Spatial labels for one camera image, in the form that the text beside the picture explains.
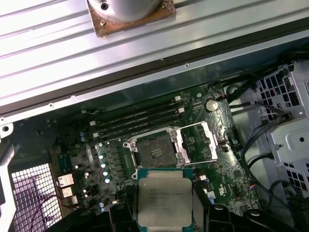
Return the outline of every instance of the perforated metal panel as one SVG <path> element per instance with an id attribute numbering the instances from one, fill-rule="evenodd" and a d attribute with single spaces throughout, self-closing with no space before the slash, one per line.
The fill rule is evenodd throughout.
<path id="1" fill-rule="evenodd" d="M 305 197 L 309 196 L 309 162 L 304 159 L 293 163 L 283 163 L 285 174 L 291 184 L 302 191 Z"/>
<path id="2" fill-rule="evenodd" d="M 267 105 L 283 109 L 293 113 L 294 117 L 299 117 L 304 107 L 300 104 L 293 76 L 289 67 L 284 67 L 261 81 L 257 82 L 260 100 Z M 277 114 L 266 110 L 270 121 L 277 117 Z"/>
<path id="3" fill-rule="evenodd" d="M 29 232 L 33 214 L 48 197 L 56 195 L 49 164 L 12 173 L 16 215 L 16 232 Z M 42 232 L 62 218 L 57 197 L 42 204 L 33 220 L 33 231 Z"/>

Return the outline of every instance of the capacitor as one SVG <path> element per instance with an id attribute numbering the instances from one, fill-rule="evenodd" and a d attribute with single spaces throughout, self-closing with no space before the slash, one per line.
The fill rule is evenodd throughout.
<path id="1" fill-rule="evenodd" d="M 104 163 L 101 164 L 101 168 L 106 168 L 107 165 L 108 165 L 108 163 L 104 162 Z"/>
<path id="2" fill-rule="evenodd" d="M 89 190 L 90 190 L 90 187 L 87 187 L 87 188 L 83 189 L 83 193 L 87 193 L 87 192 L 89 192 Z"/>
<path id="3" fill-rule="evenodd" d="M 103 176 L 108 176 L 109 173 L 110 173 L 109 170 L 105 170 L 105 171 L 103 172 Z"/>
<path id="4" fill-rule="evenodd" d="M 85 172 L 85 176 L 90 176 L 92 174 L 92 171 Z"/>
<path id="5" fill-rule="evenodd" d="M 77 164 L 77 165 L 75 166 L 75 169 L 79 169 L 79 168 L 81 168 L 81 167 L 82 167 L 81 164 Z"/>
<path id="6" fill-rule="evenodd" d="M 104 182 L 105 182 L 106 184 L 109 184 L 110 181 L 111 181 L 111 179 L 110 179 L 109 177 L 107 177 L 107 178 L 104 180 Z"/>

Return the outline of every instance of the screw hole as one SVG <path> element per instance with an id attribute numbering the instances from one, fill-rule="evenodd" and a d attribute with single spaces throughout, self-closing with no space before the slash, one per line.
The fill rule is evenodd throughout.
<path id="1" fill-rule="evenodd" d="M 101 9 L 102 10 L 104 10 L 104 11 L 106 11 L 107 9 L 108 9 L 108 4 L 107 3 L 103 3 L 102 5 L 101 5 Z"/>
<path id="2" fill-rule="evenodd" d="M 9 131 L 9 127 L 5 126 L 2 128 L 3 132 L 8 132 Z"/>

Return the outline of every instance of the ventilation grille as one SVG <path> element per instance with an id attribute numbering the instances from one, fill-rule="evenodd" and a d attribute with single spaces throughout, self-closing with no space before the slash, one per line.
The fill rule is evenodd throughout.
<path id="1" fill-rule="evenodd" d="M 286 109 L 299 105 L 299 98 L 295 92 L 294 85 L 291 85 L 292 78 L 284 76 L 280 71 L 276 75 L 265 77 L 257 83 L 261 98 L 264 104 L 271 105 L 278 109 Z M 267 110 L 267 116 L 270 121 L 277 117 L 276 113 Z"/>
<path id="2" fill-rule="evenodd" d="M 49 196 L 56 195 L 55 185 L 48 164 L 12 173 L 16 214 L 13 219 L 15 232 L 29 232 L 33 214 Z M 47 200 L 34 217 L 33 231 L 42 232 L 62 218 L 57 197 Z"/>
<path id="3" fill-rule="evenodd" d="M 309 164 L 306 163 L 306 169 L 308 173 L 305 174 L 304 169 L 301 170 L 295 169 L 294 165 L 291 163 L 283 163 L 286 167 L 286 174 L 288 175 L 289 181 L 291 184 L 295 185 L 301 191 L 307 191 L 309 189 Z"/>

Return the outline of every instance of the ram slot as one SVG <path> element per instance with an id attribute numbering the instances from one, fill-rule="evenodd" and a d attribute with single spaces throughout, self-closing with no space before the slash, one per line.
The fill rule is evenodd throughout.
<path id="1" fill-rule="evenodd" d="M 123 123 L 123 122 L 126 122 L 127 120 L 132 120 L 133 117 L 143 116 L 143 114 L 150 115 L 153 113 L 162 112 L 162 111 L 166 111 L 169 109 L 174 109 L 174 108 L 177 108 L 178 104 L 179 104 L 179 101 L 175 101 L 175 102 L 168 101 L 168 102 L 148 106 L 148 107 L 139 109 L 134 112 L 124 113 L 118 116 L 117 118 L 104 119 L 104 122 L 97 122 L 96 127 L 105 127 L 106 125 L 109 125 L 109 124 Z"/>
<path id="2" fill-rule="evenodd" d="M 111 133 L 111 134 L 100 136 L 100 139 L 103 140 L 103 141 L 108 141 L 108 140 L 116 139 L 116 138 L 119 138 L 119 137 L 132 135 L 134 133 L 155 130 L 155 129 L 161 128 L 165 125 L 170 125 L 170 124 L 178 121 L 179 119 L 181 119 L 180 114 L 174 114 L 172 117 L 169 116 L 169 117 L 164 117 L 164 118 L 160 118 L 160 119 L 157 119 L 157 120 L 153 120 L 151 122 L 148 122 L 147 124 L 142 124 L 142 125 L 132 127 L 132 128 L 130 128 L 126 131 L 120 130 L 120 131 L 117 131 L 117 132 L 114 132 L 114 133 Z"/>
<path id="3" fill-rule="evenodd" d="M 177 109 L 171 109 L 171 110 L 156 113 L 156 114 L 145 114 L 140 117 L 136 117 L 126 122 L 123 122 L 122 124 L 118 122 L 112 123 L 111 125 L 107 125 L 104 129 L 98 130 L 98 132 L 102 135 L 102 134 L 105 134 L 106 132 L 109 133 L 114 130 L 119 130 L 119 129 L 124 130 L 124 129 L 132 127 L 131 126 L 132 124 L 143 124 L 150 120 L 157 119 L 160 117 L 165 117 L 165 116 L 172 115 L 175 113 L 177 113 Z"/>

